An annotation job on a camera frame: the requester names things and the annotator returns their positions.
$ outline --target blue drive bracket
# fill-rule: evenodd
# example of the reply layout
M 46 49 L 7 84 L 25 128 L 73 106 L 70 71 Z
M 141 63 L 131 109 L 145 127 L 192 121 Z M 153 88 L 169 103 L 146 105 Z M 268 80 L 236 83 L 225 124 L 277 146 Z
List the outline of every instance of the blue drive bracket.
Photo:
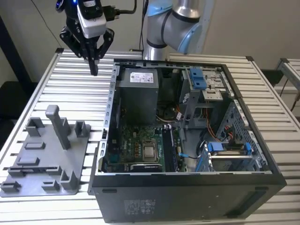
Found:
M 193 82 L 194 89 L 205 90 L 207 88 L 207 83 L 203 76 L 203 71 L 199 68 L 191 68 L 189 76 Z

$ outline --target connector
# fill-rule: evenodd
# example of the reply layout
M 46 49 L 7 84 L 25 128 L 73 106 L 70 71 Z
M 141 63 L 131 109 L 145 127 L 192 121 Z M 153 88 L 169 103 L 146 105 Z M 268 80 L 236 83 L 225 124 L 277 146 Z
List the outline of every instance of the connector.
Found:
M 120 10 L 115 9 L 114 6 L 104 6 L 102 10 L 107 22 L 117 19 L 116 16 L 120 15 Z

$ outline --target motherboard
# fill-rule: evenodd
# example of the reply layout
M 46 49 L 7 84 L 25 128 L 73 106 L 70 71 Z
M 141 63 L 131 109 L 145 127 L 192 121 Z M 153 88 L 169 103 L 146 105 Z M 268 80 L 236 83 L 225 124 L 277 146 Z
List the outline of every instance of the motherboard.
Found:
M 166 172 L 170 159 L 173 172 L 181 168 L 178 128 L 123 126 L 120 136 L 118 151 L 109 153 L 109 172 Z

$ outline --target workbench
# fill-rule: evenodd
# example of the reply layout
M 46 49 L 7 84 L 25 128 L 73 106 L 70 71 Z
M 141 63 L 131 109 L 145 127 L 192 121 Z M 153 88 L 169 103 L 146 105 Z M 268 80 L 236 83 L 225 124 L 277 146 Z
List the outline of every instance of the workbench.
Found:
M 58 105 L 69 124 L 85 120 L 91 134 L 84 160 L 80 190 L 76 195 L 0 198 L 0 222 L 35 224 L 104 224 L 88 183 L 95 148 L 101 137 L 113 59 L 140 59 L 140 52 L 108 52 L 99 62 L 98 76 L 70 50 L 55 53 L 11 135 L 0 152 L 0 183 L 27 136 L 24 127 L 30 116 L 45 116 L 48 105 Z M 246 220 L 183 221 L 164 224 L 300 224 L 300 124 L 250 57 L 171 54 L 171 61 L 226 64 L 252 113 L 287 186 Z
M 281 70 L 296 89 L 300 90 L 300 60 L 280 59 L 277 70 Z

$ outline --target gray peg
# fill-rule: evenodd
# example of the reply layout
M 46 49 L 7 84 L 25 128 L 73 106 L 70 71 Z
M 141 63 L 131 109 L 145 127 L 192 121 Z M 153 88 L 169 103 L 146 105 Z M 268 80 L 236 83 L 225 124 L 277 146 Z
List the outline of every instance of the gray peg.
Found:
M 71 147 L 68 135 L 62 125 L 60 116 L 58 115 L 59 107 L 57 105 L 48 105 L 46 110 L 46 117 L 51 120 L 54 131 L 62 145 L 63 149 L 69 149 Z

